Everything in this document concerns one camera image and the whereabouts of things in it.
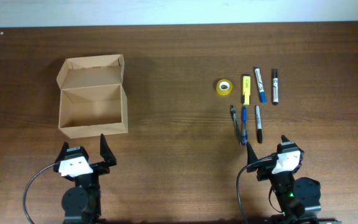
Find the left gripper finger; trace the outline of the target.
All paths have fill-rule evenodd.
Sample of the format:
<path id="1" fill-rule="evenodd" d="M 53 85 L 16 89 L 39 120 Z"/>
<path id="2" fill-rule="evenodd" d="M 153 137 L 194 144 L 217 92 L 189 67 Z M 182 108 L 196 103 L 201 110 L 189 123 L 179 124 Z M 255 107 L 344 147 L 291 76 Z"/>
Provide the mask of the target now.
<path id="1" fill-rule="evenodd" d="M 69 144 L 67 142 L 63 143 L 62 149 L 60 151 L 60 156 L 64 157 L 67 149 L 69 148 Z"/>
<path id="2" fill-rule="evenodd" d="M 110 150 L 104 134 L 100 136 L 100 155 L 108 166 L 116 166 L 117 160 L 112 151 Z"/>

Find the blue whiteboard marker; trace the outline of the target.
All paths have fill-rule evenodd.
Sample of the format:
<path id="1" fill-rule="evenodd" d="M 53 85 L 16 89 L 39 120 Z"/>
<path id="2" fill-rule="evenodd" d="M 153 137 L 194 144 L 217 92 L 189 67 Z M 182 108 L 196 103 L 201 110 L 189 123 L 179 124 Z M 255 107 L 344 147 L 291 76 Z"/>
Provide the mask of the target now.
<path id="1" fill-rule="evenodd" d="M 263 81 L 262 81 L 260 68 L 255 67 L 254 68 L 254 73 L 255 73 L 256 80 L 257 80 L 260 102 L 261 103 L 266 103 L 267 100 L 266 100 L 266 95 L 265 95 L 265 90 L 264 90 L 264 86 L 263 86 Z"/>

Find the cardboard box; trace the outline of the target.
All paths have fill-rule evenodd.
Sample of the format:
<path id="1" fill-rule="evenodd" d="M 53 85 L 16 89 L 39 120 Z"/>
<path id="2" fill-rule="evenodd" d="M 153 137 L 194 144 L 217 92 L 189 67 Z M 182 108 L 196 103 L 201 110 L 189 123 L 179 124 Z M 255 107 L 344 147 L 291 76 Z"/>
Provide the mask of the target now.
<path id="1" fill-rule="evenodd" d="M 65 59 L 58 75 L 58 128 L 70 139 L 129 130 L 122 54 Z"/>

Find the black whiteboard marker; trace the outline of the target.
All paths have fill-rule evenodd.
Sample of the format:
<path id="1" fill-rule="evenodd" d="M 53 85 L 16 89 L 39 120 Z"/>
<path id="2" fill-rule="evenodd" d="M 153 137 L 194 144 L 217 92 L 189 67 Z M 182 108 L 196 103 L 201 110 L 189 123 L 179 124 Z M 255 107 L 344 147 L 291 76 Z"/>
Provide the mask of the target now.
<path id="1" fill-rule="evenodd" d="M 272 70 L 272 101 L 274 105 L 278 105 L 278 70 Z"/>

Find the yellow highlighter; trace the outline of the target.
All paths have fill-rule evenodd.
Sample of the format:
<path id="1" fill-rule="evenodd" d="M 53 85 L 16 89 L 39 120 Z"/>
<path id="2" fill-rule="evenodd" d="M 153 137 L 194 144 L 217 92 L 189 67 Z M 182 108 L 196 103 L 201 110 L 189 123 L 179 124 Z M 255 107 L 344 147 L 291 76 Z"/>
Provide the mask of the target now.
<path id="1" fill-rule="evenodd" d="M 250 75 L 242 76 L 242 104 L 250 105 L 250 87 L 251 87 Z"/>

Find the yellow tape roll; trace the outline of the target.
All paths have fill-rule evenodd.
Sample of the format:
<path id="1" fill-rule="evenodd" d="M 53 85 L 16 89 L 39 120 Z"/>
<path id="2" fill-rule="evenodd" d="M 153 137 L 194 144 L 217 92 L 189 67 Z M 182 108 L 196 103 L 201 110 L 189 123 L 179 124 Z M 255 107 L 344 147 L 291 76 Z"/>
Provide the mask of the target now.
<path id="1" fill-rule="evenodd" d="M 221 96 L 226 96 L 231 93 L 233 85 L 230 80 L 221 79 L 216 84 L 216 92 Z"/>

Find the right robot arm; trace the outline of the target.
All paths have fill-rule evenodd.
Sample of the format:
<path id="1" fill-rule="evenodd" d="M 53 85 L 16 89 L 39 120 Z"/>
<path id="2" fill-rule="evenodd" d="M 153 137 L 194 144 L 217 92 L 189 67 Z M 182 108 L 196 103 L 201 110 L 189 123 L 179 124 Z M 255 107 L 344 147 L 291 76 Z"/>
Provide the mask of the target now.
<path id="1" fill-rule="evenodd" d="M 267 223 L 318 223 L 321 211 L 321 184 L 317 180 L 294 175 L 301 167 L 304 151 L 295 142 L 281 136 L 277 151 L 257 158 L 250 143 L 247 148 L 247 172 L 256 172 L 259 182 L 268 180 L 269 194 L 275 195 L 280 208 Z"/>

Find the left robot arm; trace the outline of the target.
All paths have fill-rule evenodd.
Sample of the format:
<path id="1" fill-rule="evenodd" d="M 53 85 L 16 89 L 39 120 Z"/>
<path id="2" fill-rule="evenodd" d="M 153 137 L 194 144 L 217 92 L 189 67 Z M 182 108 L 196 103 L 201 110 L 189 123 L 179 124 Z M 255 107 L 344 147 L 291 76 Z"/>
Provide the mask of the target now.
<path id="1" fill-rule="evenodd" d="M 105 136 L 100 135 L 101 162 L 90 164 L 89 155 L 83 146 L 70 147 L 63 143 L 55 160 L 53 171 L 73 182 L 62 197 L 65 212 L 64 223 L 106 223 L 101 217 L 101 186 L 99 177 L 110 173 L 110 167 L 117 164 Z"/>

